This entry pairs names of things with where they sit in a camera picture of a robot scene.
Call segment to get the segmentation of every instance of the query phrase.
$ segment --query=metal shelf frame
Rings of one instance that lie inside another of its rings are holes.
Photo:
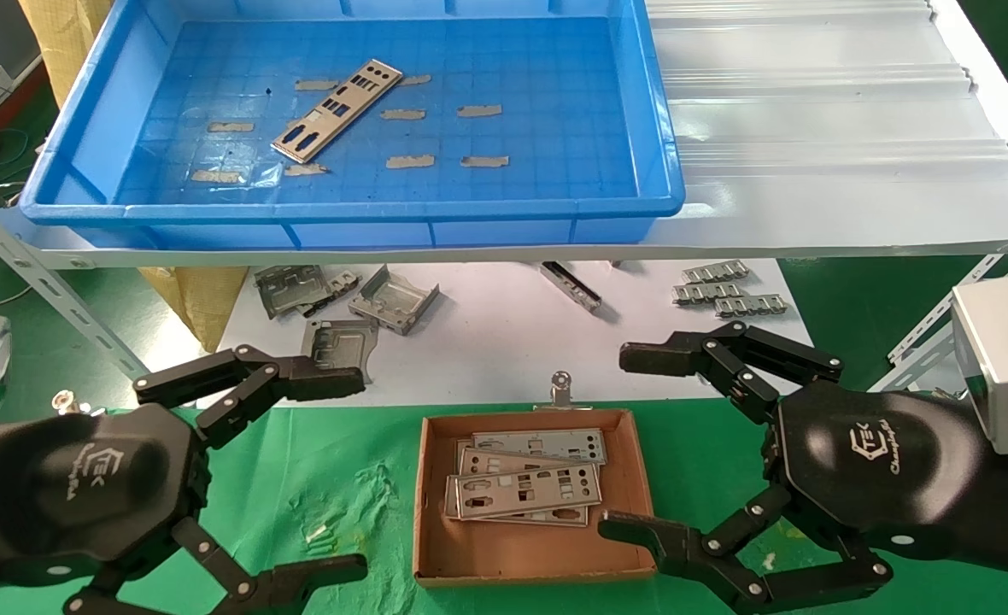
[[[1008,83],[957,0],[648,0],[686,177],[637,245],[392,252],[97,249],[0,210],[0,257],[128,377],[142,362],[54,269],[1008,254]],[[874,389],[952,350],[950,296]]]

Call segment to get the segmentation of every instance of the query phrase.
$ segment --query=robotic hand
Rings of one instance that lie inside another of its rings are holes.
[[[367,576],[361,556],[330,557],[248,575],[199,524],[208,450],[220,449],[282,397],[360,393],[357,367],[318,369],[249,346],[133,383],[140,407],[120,415],[67,413],[0,425],[0,585],[40,587],[94,576],[67,615],[156,615],[118,602],[126,581],[178,548],[227,591],[214,614],[299,614],[313,590]],[[232,388],[191,427],[168,409]]]
[[[852,392],[838,385],[835,355],[739,322],[625,344],[619,365],[698,374],[766,425],[770,486],[711,532],[603,513],[599,533],[644,545],[663,575],[700,581],[735,612],[779,612],[871,596],[892,578],[872,549],[1008,570],[1008,456],[997,455],[972,405]],[[748,365],[802,388],[780,399]],[[755,575],[736,554],[780,517],[843,561]]]

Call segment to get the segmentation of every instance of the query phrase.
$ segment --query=cardboard box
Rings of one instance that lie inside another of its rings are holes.
[[[599,472],[602,504],[587,528],[457,521],[445,515],[455,445],[478,432],[599,427],[608,463]],[[603,510],[652,514],[652,494],[629,410],[562,410],[429,416],[421,428],[413,512],[413,578],[425,588],[462,585],[598,583],[656,573],[646,549],[599,536]]]

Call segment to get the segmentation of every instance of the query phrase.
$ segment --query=grid pattern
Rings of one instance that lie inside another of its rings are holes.
[[[419,86],[394,87],[312,160],[325,175],[285,176],[271,140],[326,93],[296,81],[344,81],[379,58]],[[464,105],[503,106],[461,118]],[[425,109],[424,120],[383,120]],[[252,132],[208,132],[212,121]],[[432,154],[426,168],[386,168]],[[509,156],[501,168],[462,156]],[[188,179],[237,171],[241,183]],[[155,94],[119,204],[326,204],[596,199],[636,196],[606,19],[353,20],[184,24]]]

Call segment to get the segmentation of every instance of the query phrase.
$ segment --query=blue crate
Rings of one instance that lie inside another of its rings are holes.
[[[430,81],[345,129],[328,174],[284,175],[271,140],[326,95],[295,82],[368,58]],[[19,205],[101,248],[417,249],[635,243],[684,199],[643,0],[118,0]]]

